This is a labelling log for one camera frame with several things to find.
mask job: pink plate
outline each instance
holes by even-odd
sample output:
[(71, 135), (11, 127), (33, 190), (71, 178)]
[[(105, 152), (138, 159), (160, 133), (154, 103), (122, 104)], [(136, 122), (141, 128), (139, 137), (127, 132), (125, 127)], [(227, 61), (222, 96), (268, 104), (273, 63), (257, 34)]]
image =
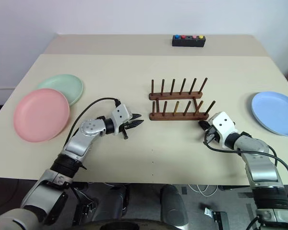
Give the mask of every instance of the pink plate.
[(25, 96), (14, 112), (14, 128), (24, 140), (41, 142), (59, 134), (69, 118), (69, 105), (53, 89), (35, 90)]

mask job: white cable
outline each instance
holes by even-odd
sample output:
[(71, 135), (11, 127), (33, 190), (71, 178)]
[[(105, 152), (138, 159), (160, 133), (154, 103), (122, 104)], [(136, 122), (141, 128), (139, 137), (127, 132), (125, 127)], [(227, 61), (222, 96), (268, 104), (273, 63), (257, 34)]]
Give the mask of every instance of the white cable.
[(216, 189), (215, 189), (211, 194), (205, 195), (205, 194), (203, 193), (203, 191), (200, 190), (198, 184), (197, 184), (196, 186), (197, 186), (197, 189), (199, 190), (199, 192), (200, 192), (203, 196), (206, 196), (206, 197), (212, 196), (212, 195), (213, 195), (214, 193), (216, 193), (216, 191), (217, 191), (217, 186), (216, 186)]
[(202, 190), (202, 191), (201, 191), (201, 190), (196, 191), (194, 188), (191, 187), (191, 185), (188, 184), (188, 186), (189, 186), (189, 187), (190, 187), (194, 192), (196, 192), (196, 193), (201, 193), (201, 192), (203, 193), (203, 192), (206, 192), (207, 189), (208, 189), (208, 187), (209, 187), (209, 185), (207, 185), (206, 188), (205, 188), (204, 190)]
[(92, 199), (88, 198), (88, 196), (85, 193), (81, 192), (80, 190), (78, 190), (76, 188), (75, 188), (75, 190), (77, 190), (78, 193), (81, 193), (86, 199), (88, 199), (88, 200), (92, 201), (93, 203), (95, 203), (95, 201), (93, 201)]
[(104, 184), (106, 184), (107, 186), (110, 186), (110, 187), (115, 187), (115, 186), (112, 185), (112, 184), (108, 184), (108, 183), (104, 183)]

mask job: table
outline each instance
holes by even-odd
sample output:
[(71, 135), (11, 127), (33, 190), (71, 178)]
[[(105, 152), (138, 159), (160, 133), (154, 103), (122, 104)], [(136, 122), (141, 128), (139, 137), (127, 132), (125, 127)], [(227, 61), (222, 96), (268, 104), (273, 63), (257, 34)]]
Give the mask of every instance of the table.
[[(203, 110), (216, 100), (210, 116), (226, 111), (239, 131), (246, 131), (271, 145), (288, 164), (288, 137), (269, 132), (251, 113), (251, 100), (258, 92), (276, 91), (288, 96), (287, 80), (253, 37), (219, 35), (223, 40), (227, 37), (229, 44), (239, 46), (233, 45), (234, 49), (219, 47), (218, 50), (218, 35), (207, 36), (206, 46), (193, 51), (186, 47), (171, 47), (171, 36), (141, 37), (57, 37), (36, 60), (0, 112), (0, 177), (38, 179), (60, 153), (77, 115), (93, 100), (111, 96), (120, 98), (134, 113), (142, 114), (144, 122), (135, 129), (127, 130), (128, 140), (120, 134), (106, 135), (95, 142), (84, 161), (87, 170), (80, 169), (76, 181), (248, 184), (243, 160), (236, 154), (207, 149), (202, 143), (204, 132), (196, 121), (149, 120), (151, 79), (155, 80), (155, 91), (160, 89), (162, 79), (165, 79), (165, 91), (169, 91), (175, 78), (175, 90), (179, 91), (183, 78), (187, 78), (185, 88), (188, 89), (194, 77), (198, 79), (194, 90), (199, 89), (205, 77), (208, 78), (203, 89)], [(137, 42), (140, 41), (143, 49), (138, 47), (139, 44), (123, 42), (128, 38), (138, 38)], [(158, 47), (156, 43), (159, 42), (160, 49), (149, 51), (152, 41), (152, 47)], [(113, 43), (120, 44), (120, 48), (114, 48)], [(12, 124), (16, 105), (41, 81), (61, 73), (76, 75), (84, 82), (84, 93), (71, 107), (68, 125), (50, 141), (30, 143), (22, 140)], [(184, 110), (187, 102), (180, 102), (179, 111)], [(167, 110), (173, 111), (175, 103), (175, 100), (168, 101)], [(113, 108), (113, 102), (100, 102), (87, 111), (83, 119), (109, 115)], [(288, 184), (286, 169), (280, 164), (278, 169), (283, 183)]]

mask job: green plate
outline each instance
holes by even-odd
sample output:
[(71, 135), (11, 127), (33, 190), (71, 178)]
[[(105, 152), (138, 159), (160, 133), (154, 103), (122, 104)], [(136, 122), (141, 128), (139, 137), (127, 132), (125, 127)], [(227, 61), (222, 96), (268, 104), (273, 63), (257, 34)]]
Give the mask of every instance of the green plate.
[(61, 92), (68, 100), (69, 106), (72, 106), (82, 95), (83, 83), (74, 75), (59, 74), (43, 81), (37, 88), (48, 88)]

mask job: wooden base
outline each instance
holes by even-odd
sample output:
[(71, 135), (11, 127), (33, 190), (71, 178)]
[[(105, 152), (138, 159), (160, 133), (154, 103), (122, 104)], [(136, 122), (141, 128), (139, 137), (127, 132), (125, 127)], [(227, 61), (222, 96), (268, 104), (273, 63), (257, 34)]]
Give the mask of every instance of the wooden base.
[(186, 113), (184, 116), (183, 113), (165, 113), (164, 116), (162, 113), (155, 113), (154, 115), (152, 113), (149, 114), (149, 119), (152, 121), (192, 121), (192, 120), (207, 120), (209, 117), (209, 114), (205, 113), (197, 113), (194, 115), (193, 113)]
[(157, 98), (159, 100), (179, 100), (179, 99), (192, 99), (192, 98), (201, 98), (203, 95), (202, 92), (173, 92), (172, 95), (170, 95), (169, 92), (164, 92), (162, 95), (160, 92), (155, 92), (153, 95), (150, 93), (148, 95), (148, 98), (152, 101), (156, 100)]

